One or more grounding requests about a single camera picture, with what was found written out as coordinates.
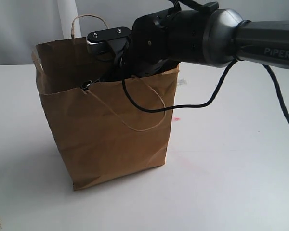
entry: white tabletop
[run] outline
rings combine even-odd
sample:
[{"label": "white tabletop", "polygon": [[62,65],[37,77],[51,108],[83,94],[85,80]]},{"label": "white tabletop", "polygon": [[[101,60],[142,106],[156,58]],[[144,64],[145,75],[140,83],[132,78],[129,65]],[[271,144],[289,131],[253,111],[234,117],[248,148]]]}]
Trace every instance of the white tabletop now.
[{"label": "white tabletop", "polygon": [[[289,70],[274,70],[289,110]],[[222,71],[181,64],[176,104],[206,101]],[[289,231],[289,126],[261,65],[173,116],[166,165],[74,192],[34,67],[0,66],[0,230]]]}]

